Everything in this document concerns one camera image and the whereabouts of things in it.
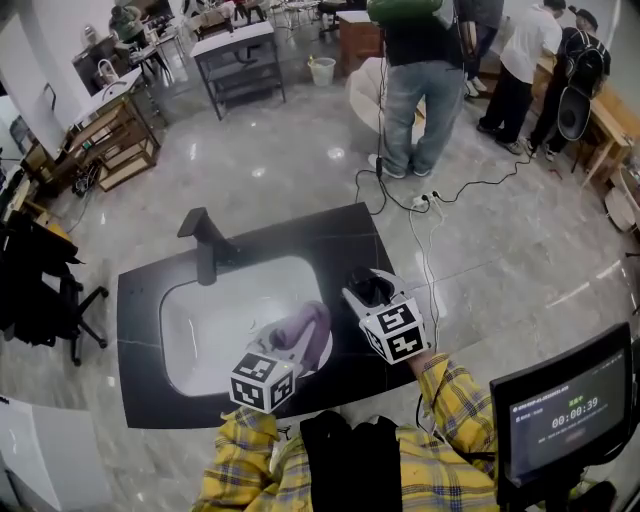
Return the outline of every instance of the wrist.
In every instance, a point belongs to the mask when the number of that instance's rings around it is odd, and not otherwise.
[[[420,375],[422,375],[425,365],[431,360],[433,356],[434,354],[432,354],[429,350],[426,350],[418,355],[407,359],[407,363],[409,364],[409,367],[411,368],[411,371],[415,375],[416,379],[418,379]]]

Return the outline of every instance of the table leg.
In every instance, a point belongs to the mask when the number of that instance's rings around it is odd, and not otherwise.
[[[280,61],[278,60],[278,47],[276,46],[275,37],[271,40],[271,51],[276,59],[276,67],[278,68],[278,76],[280,77],[280,90],[282,91],[282,101],[287,102],[287,96],[284,93],[284,80],[282,79],[282,70],[280,69]]]
[[[209,82],[207,82],[207,77],[204,73],[204,70],[202,69],[202,60],[196,58],[196,64],[198,65],[198,71],[200,71],[200,76],[202,77],[202,81],[204,82],[204,86],[207,89],[207,94],[209,95],[209,99],[211,100],[211,104],[213,105],[213,108],[216,111],[216,115],[218,116],[218,120],[222,121],[222,116],[220,115],[220,110],[218,109],[218,102],[216,101],[216,98],[214,97],[213,93],[211,92],[211,88],[209,87]]]
[[[631,148],[628,147],[618,147],[616,148],[616,157],[613,160],[613,165],[610,169],[607,169],[600,175],[600,183],[606,183],[609,178],[613,175],[614,172],[618,170],[622,161],[627,157]]]
[[[173,38],[173,44],[176,47],[176,51],[178,52],[178,57],[180,57],[180,61],[182,62],[182,65],[184,66],[184,59],[182,58],[182,44],[180,43],[180,38],[178,36]]]
[[[598,172],[598,169],[600,169],[600,166],[602,165],[602,162],[604,162],[605,158],[607,158],[607,156],[609,155],[609,151],[611,151],[611,148],[613,147],[613,144],[614,144],[614,140],[612,138],[610,138],[609,141],[607,142],[607,144],[605,145],[604,149],[602,150],[602,152],[598,156],[598,159],[594,162],[593,166],[589,170],[589,174],[587,174],[587,177],[584,180],[584,182],[582,183],[580,188],[586,187],[587,183],[589,183],[589,181],[591,181],[591,178],[593,178],[594,174],[596,172]]]

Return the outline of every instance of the trash can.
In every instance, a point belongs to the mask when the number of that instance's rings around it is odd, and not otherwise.
[[[311,76],[313,76],[313,83],[326,87],[333,82],[333,70],[336,67],[336,61],[328,57],[321,57],[319,59],[313,59],[308,62],[309,68],[311,68]]]

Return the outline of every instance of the white sink basin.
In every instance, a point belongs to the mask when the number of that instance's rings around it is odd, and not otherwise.
[[[266,325],[322,302],[313,268],[287,256],[218,275],[211,286],[173,288],[160,306],[164,360],[184,395],[228,392],[229,372]],[[332,348],[329,338],[320,367]]]

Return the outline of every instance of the faucet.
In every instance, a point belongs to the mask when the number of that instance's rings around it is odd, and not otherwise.
[[[105,64],[107,65],[106,73],[102,71],[102,66],[104,66]],[[118,76],[118,73],[116,73],[116,70],[113,69],[113,64],[111,64],[111,61],[107,59],[100,59],[98,61],[98,73],[108,84],[115,82],[116,80],[118,80],[118,78],[120,78]]]
[[[222,236],[209,218],[206,208],[191,210],[178,230],[178,238],[193,236],[198,241],[196,268],[198,283],[209,286],[216,282],[216,265],[219,261],[229,261],[237,252],[236,248]]]

